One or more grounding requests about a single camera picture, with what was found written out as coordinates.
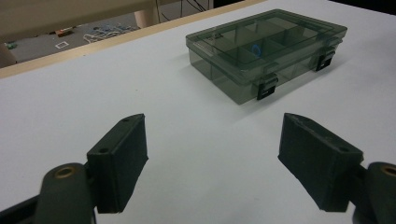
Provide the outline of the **translucent grey compartment box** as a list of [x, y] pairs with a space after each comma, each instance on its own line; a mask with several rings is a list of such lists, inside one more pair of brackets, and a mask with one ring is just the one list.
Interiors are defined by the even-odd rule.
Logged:
[[273, 9], [186, 36], [190, 62], [241, 105], [330, 65], [345, 26]]

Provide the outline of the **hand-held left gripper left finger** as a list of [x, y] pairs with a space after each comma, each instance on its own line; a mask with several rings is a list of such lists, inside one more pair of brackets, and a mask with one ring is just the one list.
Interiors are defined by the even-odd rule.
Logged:
[[145, 115], [121, 119], [87, 153], [100, 214], [121, 213], [148, 161]]

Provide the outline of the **white table cover sheet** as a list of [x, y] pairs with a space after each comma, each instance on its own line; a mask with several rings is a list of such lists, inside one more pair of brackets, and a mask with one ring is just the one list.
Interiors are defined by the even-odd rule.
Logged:
[[[188, 34], [281, 8], [345, 25], [331, 64], [235, 104], [194, 69]], [[0, 70], [0, 211], [39, 192], [45, 173], [86, 154], [120, 119], [146, 117], [148, 162], [134, 195], [100, 224], [350, 224], [318, 209], [278, 160], [285, 113], [315, 120], [396, 163], [396, 16], [329, 0], [265, 0], [160, 25], [72, 60]]]

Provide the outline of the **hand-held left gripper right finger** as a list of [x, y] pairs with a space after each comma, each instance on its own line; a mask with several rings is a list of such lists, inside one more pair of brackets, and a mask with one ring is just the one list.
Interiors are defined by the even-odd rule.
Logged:
[[363, 152], [312, 119], [286, 113], [278, 159], [326, 212], [345, 212]]

